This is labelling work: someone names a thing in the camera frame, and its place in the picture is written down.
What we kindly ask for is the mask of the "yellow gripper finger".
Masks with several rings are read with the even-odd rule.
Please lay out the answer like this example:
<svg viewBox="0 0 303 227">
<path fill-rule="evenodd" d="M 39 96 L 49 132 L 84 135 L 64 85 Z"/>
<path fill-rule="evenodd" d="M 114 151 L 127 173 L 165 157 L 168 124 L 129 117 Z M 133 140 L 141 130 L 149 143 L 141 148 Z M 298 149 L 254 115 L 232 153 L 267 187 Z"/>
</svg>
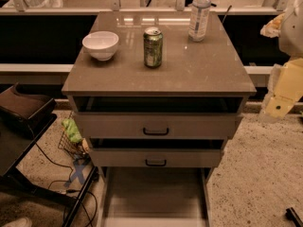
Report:
<svg viewBox="0 0 303 227">
<path fill-rule="evenodd" d="M 267 89 L 260 114 L 267 118 L 283 118 L 303 97 L 303 59 L 275 64 Z"/>
</svg>

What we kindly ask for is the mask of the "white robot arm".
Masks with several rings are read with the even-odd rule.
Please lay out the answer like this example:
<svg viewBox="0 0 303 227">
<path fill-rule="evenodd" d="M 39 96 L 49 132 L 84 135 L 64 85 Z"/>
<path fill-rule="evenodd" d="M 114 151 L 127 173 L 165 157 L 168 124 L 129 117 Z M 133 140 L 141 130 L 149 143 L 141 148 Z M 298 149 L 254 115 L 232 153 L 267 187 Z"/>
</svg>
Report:
<svg viewBox="0 0 303 227">
<path fill-rule="evenodd" d="M 261 106 L 264 117 L 281 119 L 303 97 L 303 0 L 294 0 L 260 34 L 278 37 L 279 50 L 290 56 L 282 66 L 274 65 Z"/>
</svg>

